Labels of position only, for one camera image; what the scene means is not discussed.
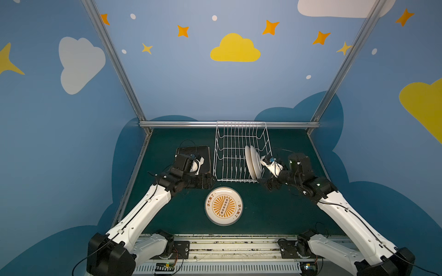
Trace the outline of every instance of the orange sun logo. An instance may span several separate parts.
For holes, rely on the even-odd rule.
[[[233,198],[226,195],[220,195],[213,200],[212,209],[218,217],[226,219],[235,213],[236,203]]]

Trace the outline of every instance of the wire dish rack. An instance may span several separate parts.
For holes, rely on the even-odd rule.
[[[213,175],[218,181],[257,182],[248,171],[245,146],[253,146],[260,156],[272,153],[265,122],[217,121]]]

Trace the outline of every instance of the cartoon cloud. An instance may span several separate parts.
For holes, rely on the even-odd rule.
[[[387,0],[381,10],[384,16],[396,0]],[[299,0],[298,11],[305,16],[365,18],[376,0]]]
[[[61,64],[61,85],[68,94],[76,94],[104,67],[106,56],[85,38],[65,37],[58,46]]]
[[[442,79],[433,84],[411,83],[399,94],[400,103],[442,143]]]
[[[210,52],[210,57],[215,61],[252,62],[260,56],[261,52],[255,49],[253,42],[239,34],[226,35],[220,46]]]

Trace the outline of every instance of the dark green table surface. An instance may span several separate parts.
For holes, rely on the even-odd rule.
[[[288,151],[303,152],[310,157],[316,175],[324,176],[320,162],[302,129],[269,129],[273,155],[278,155],[288,162]],[[213,160],[215,129],[155,129],[146,150],[143,162],[134,183],[132,193],[125,210],[125,215],[145,195],[154,182],[152,174],[160,173],[173,163],[175,151],[181,142],[190,139],[196,145],[210,146]],[[182,146],[193,145],[189,141]],[[244,211],[240,219],[230,226],[218,226],[206,216],[204,203],[209,190],[184,189],[164,206],[154,217],[143,233],[152,233],[162,229],[173,234],[300,234],[314,228],[325,234],[344,234],[344,232],[315,204],[299,196],[295,188],[288,186],[269,192],[258,183],[220,182],[216,187],[228,186],[235,189],[242,197]]]

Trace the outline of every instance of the dark blue cloud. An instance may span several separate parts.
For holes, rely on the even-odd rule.
[[[343,121],[341,101],[335,95],[321,118],[321,127],[312,133],[331,181],[376,230],[397,247],[409,248],[416,256],[417,265],[441,272],[439,241],[442,240],[442,228],[422,208],[384,185],[367,181],[349,182],[341,158],[333,152],[341,136]],[[417,268],[412,274],[428,275]]]
[[[294,108],[271,107],[261,111],[255,121],[287,122],[287,121],[310,121],[316,108],[324,97],[325,91],[311,95],[298,103]]]
[[[151,121],[198,121],[198,120],[182,115],[167,115],[151,119]]]
[[[112,162],[113,203],[103,213],[98,225],[69,228],[39,241],[4,266],[0,276],[71,274],[73,266],[86,257],[90,238],[97,232],[106,233],[111,227],[145,138],[138,122],[138,118],[130,120],[118,136]],[[76,268],[75,275],[84,275],[85,269],[86,261]]]

